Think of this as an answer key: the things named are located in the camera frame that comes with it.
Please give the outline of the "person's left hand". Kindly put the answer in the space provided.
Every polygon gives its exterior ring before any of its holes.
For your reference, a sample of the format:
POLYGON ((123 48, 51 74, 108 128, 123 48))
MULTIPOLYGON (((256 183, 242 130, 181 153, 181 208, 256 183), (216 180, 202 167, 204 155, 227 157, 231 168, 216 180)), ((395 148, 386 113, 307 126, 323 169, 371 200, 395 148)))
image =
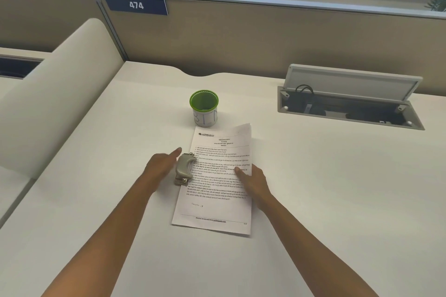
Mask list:
POLYGON ((154 154, 148 161, 140 180, 147 186, 150 192, 155 192, 160 182, 175 167, 176 163, 169 163, 164 160, 166 153, 154 154))

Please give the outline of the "person's right hand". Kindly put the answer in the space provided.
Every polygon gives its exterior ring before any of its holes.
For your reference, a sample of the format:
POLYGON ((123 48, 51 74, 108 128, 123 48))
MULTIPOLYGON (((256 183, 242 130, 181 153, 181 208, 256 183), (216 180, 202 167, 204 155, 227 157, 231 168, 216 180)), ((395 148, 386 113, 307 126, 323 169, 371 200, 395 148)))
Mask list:
POLYGON ((270 192, 266 177, 256 165, 252 164, 252 182, 250 186, 243 186, 246 193, 254 200, 255 204, 260 210, 271 202, 273 195, 270 192))

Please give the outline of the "printed white paper sheet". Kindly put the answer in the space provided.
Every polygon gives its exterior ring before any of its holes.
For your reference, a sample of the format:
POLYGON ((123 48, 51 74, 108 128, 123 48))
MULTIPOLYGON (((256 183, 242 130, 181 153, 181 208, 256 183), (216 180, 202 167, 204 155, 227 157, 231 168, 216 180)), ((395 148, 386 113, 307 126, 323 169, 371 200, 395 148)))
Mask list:
POLYGON ((196 127, 190 154, 192 179, 181 185, 172 225, 249 236, 252 199, 235 174, 252 174, 252 127, 196 127))

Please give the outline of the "person's left forearm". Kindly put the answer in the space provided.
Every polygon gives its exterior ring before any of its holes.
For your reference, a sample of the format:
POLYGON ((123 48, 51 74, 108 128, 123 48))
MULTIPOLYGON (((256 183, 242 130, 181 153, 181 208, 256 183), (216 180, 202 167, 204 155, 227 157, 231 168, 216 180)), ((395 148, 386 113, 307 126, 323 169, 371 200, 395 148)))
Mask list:
POLYGON ((111 297, 149 199, 163 177, 151 172, 139 176, 42 297, 111 297))

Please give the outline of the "person's right forearm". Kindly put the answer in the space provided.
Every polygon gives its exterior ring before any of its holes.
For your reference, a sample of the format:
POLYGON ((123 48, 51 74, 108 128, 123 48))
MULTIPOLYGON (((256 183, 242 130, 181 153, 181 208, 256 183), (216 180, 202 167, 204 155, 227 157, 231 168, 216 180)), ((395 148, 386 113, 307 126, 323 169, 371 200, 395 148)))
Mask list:
POLYGON ((253 196, 314 297, 379 297, 272 194, 253 196))

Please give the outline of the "grey metal hole punch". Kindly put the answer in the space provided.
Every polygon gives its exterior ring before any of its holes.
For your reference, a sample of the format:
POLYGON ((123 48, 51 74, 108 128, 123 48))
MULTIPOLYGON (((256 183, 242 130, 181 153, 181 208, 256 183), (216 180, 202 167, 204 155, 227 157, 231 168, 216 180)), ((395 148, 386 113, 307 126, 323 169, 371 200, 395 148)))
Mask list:
POLYGON ((183 153, 181 154, 176 163, 175 168, 175 180, 174 184, 176 186, 187 186, 192 180, 192 167, 194 162, 197 161, 194 153, 183 153))

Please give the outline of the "green-rimmed white cup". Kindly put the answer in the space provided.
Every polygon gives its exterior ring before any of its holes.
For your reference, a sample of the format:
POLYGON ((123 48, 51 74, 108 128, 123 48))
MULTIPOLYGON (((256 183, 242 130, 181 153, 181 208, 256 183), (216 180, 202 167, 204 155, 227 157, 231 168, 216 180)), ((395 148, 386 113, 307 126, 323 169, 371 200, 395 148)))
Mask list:
POLYGON ((219 98, 210 90, 199 90, 194 92, 189 99, 193 110, 193 118, 196 125, 200 127, 211 127, 218 120, 219 98))

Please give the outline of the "white curved desk divider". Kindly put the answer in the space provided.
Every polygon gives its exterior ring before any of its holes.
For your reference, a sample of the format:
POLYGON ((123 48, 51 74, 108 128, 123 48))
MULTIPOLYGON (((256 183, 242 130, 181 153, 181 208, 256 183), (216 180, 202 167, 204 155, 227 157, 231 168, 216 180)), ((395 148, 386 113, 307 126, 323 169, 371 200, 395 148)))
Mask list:
POLYGON ((0 99, 0 166, 37 179, 123 64, 88 19, 0 99))

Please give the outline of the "beige partition panel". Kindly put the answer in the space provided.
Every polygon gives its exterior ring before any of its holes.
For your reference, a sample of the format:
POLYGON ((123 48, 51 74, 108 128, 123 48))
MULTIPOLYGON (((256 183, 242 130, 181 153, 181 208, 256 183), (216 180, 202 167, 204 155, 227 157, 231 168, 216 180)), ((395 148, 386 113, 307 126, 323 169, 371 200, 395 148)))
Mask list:
POLYGON ((90 18, 108 29, 97 0, 0 0, 0 47, 52 52, 90 18))
POLYGON ((128 56, 189 75, 285 78, 290 64, 423 78, 446 96, 446 13, 261 0, 165 0, 168 16, 111 11, 128 56))

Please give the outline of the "blue desk number sign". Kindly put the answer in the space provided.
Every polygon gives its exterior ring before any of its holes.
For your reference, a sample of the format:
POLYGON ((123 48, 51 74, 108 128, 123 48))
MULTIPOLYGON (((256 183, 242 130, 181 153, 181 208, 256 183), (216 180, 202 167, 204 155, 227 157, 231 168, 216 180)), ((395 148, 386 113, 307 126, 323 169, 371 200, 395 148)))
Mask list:
POLYGON ((168 10, 165 0, 105 0, 105 1, 111 11, 168 16, 168 10))

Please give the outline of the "grey partition post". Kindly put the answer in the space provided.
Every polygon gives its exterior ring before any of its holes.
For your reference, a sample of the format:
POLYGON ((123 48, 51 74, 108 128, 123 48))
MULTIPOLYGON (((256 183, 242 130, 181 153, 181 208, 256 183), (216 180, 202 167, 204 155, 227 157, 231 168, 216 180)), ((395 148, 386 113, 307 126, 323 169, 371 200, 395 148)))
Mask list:
POLYGON ((121 41, 120 41, 120 39, 119 39, 115 29, 114 29, 114 26, 113 26, 113 24, 112 24, 112 22, 111 22, 111 20, 109 18, 109 14, 107 13, 106 8, 104 7, 103 1, 102 0, 96 0, 96 3, 97 3, 97 6, 99 7, 99 9, 100 9, 100 11, 101 11, 101 13, 103 15, 103 18, 105 20, 106 26, 107 26, 110 34, 111 34, 111 37, 112 37, 112 39, 113 39, 113 41, 114 41, 114 43, 115 43, 119 53, 120 53, 121 58, 124 61, 127 61, 128 60, 128 56, 127 56, 127 54, 125 52, 125 49, 123 48, 122 43, 121 43, 121 41))

